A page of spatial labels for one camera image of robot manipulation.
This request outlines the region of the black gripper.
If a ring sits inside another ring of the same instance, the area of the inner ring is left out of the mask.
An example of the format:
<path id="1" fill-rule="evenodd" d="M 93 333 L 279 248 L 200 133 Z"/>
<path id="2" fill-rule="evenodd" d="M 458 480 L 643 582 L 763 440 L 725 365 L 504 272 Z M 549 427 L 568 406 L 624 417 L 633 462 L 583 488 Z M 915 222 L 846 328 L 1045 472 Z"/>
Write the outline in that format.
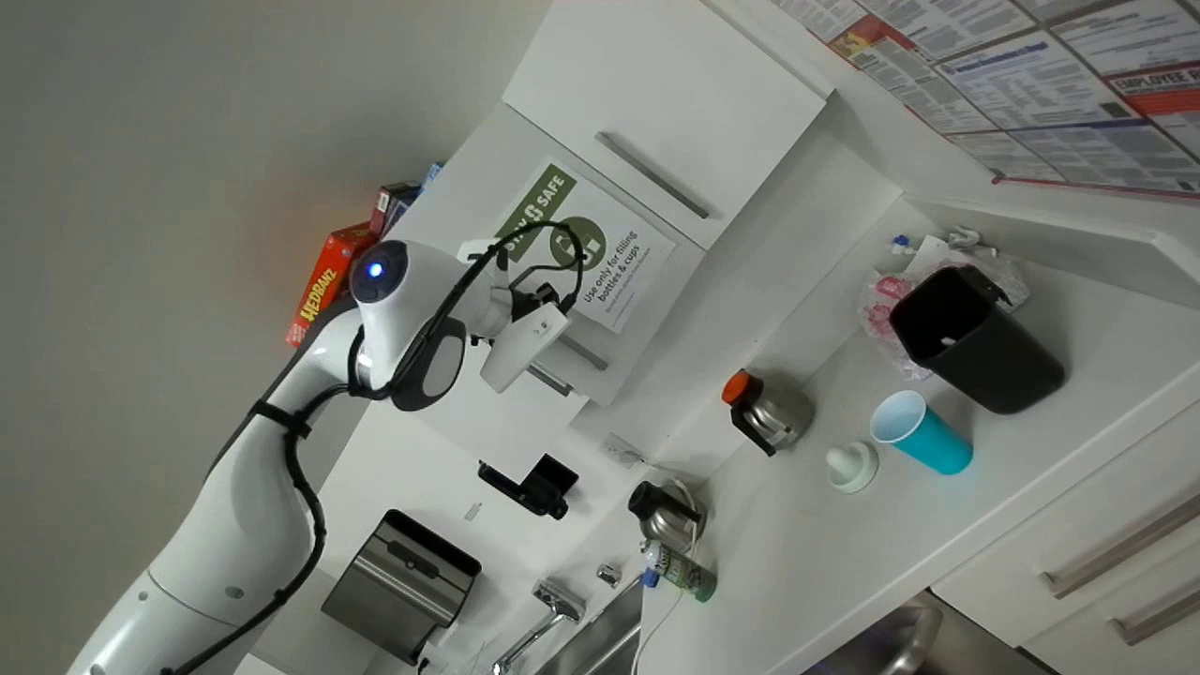
<path id="1" fill-rule="evenodd" d="M 578 286 L 585 280 L 583 263 L 535 263 L 511 280 L 511 310 L 534 313 L 544 305 L 553 305 L 556 310 L 570 310 L 578 305 L 578 286 L 563 293 L 556 286 L 556 272 L 570 272 Z"/>

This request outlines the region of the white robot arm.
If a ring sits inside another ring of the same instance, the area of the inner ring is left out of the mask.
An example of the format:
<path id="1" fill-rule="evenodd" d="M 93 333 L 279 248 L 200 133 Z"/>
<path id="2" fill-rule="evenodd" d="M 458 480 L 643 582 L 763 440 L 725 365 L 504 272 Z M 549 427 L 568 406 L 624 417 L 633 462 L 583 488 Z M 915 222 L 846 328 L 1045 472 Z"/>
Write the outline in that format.
<path id="1" fill-rule="evenodd" d="M 310 417 L 336 392 L 428 407 L 454 387 L 470 340 L 493 343 L 485 380 L 504 390 L 568 328 L 585 256 L 560 263 L 570 293 L 524 287 L 544 263 L 511 267 L 504 238 L 470 263 L 416 238 L 369 248 L 69 675 L 231 675 L 324 557 L 325 518 L 299 470 Z"/>

